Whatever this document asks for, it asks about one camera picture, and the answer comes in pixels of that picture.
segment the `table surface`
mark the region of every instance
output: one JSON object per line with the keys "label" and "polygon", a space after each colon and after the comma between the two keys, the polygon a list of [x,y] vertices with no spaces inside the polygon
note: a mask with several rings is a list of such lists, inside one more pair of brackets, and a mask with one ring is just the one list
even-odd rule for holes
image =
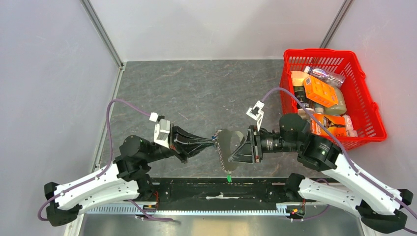
{"label": "table surface", "polygon": [[[306,217],[324,205],[307,206]],[[133,215],[86,215],[81,236],[363,236],[359,219],[330,207],[322,216],[291,222],[283,216],[159,215],[176,222],[135,219]]]}
{"label": "table surface", "polygon": [[[246,134],[256,124],[246,115],[271,88],[279,86],[283,60],[189,60],[128,62],[117,98],[147,113],[165,115],[175,125],[202,137],[227,128]],[[262,126],[278,130],[282,115],[280,94],[265,103]],[[131,108],[115,104],[111,117],[114,155],[129,135],[153,140],[154,123]],[[101,165],[110,158],[108,140]],[[150,163],[151,177],[224,177],[215,148],[207,148],[182,164],[171,157]],[[260,164],[244,164],[233,171],[236,177],[287,177],[299,173],[323,177],[297,162],[296,153],[268,153]]]}

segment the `clear plastic bottle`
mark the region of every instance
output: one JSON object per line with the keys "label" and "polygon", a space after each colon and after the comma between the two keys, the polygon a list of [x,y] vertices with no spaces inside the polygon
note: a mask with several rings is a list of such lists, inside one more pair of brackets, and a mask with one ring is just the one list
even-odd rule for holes
{"label": "clear plastic bottle", "polygon": [[317,67],[313,68],[306,66],[304,72],[338,89],[342,87],[343,82],[345,82],[344,76]]}

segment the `packaged item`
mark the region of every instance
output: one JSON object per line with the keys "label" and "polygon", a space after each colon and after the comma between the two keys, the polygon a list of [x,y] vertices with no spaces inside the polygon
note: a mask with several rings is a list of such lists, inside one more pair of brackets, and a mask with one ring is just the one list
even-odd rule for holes
{"label": "packaged item", "polygon": [[325,114],[326,115],[341,115],[346,113],[346,103],[345,98],[343,97],[342,91],[338,88],[334,88],[336,91],[337,100],[339,101],[338,104],[333,105],[331,107],[325,108]]}
{"label": "packaged item", "polygon": [[325,107],[339,103],[334,88],[314,76],[310,75],[304,80],[304,89],[308,99]]}
{"label": "packaged item", "polygon": [[348,137],[357,137],[356,130],[348,130],[347,132]]}
{"label": "packaged item", "polygon": [[[294,86],[294,95],[301,102],[301,104],[312,114],[314,114],[313,102],[305,96],[305,91],[303,86]],[[309,119],[308,114],[301,108],[297,103],[298,115],[303,119]]]}
{"label": "packaged item", "polygon": [[318,104],[317,102],[315,102],[314,103],[314,111],[317,113],[317,114],[324,114],[325,113],[325,107],[324,106],[322,106],[322,105],[320,105],[320,104]]}
{"label": "packaged item", "polygon": [[313,68],[306,66],[304,72],[338,89],[342,87],[343,82],[345,82],[344,76],[317,67]]}
{"label": "packaged item", "polygon": [[[346,123],[344,117],[314,114],[316,118],[327,130],[336,137],[346,137]],[[310,122],[311,133],[328,136],[328,134],[313,120]]]}
{"label": "packaged item", "polygon": [[349,115],[344,115],[343,118],[345,118],[346,130],[347,131],[354,130],[351,117]]}
{"label": "packaged item", "polygon": [[293,86],[304,86],[304,80],[309,76],[309,74],[302,71],[291,71],[291,80],[293,81]]}

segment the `bottle cap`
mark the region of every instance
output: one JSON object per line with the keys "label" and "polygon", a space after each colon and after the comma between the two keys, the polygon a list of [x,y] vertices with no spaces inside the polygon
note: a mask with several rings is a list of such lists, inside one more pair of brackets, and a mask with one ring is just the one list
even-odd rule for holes
{"label": "bottle cap", "polygon": [[323,109],[323,107],[315,107],[314,108],[314,111],[317,113],[317,114],[324,114],[324,112],[325,112],[325,110]]}
{"label": "bottle cap", "polygon": [[309,66],[306,66],[305,68],[304,68],[304,73],[308,73],[308,71],[310,70],[310,67]]}

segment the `plastic bottle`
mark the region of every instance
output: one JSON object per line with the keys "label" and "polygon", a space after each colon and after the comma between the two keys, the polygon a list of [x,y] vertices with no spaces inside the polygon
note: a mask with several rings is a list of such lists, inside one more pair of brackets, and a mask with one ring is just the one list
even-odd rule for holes
{"label": "plastic bottle", "polygon": [[343,97],[342,91],[338,88],[334,88],[336,91],[337,99],[339,100],[339,103],[336,105],[333,105],[331,107],[325,107],[325,114],[326,115],[341,115],[346,113],[346,103],[345,98]]}
{"label": "plastic bottle", "polygon": [[317,67],[313,68],[306,66],[304,72],[338,89],[342,87],[343,82],[345,82],[344,76]]}

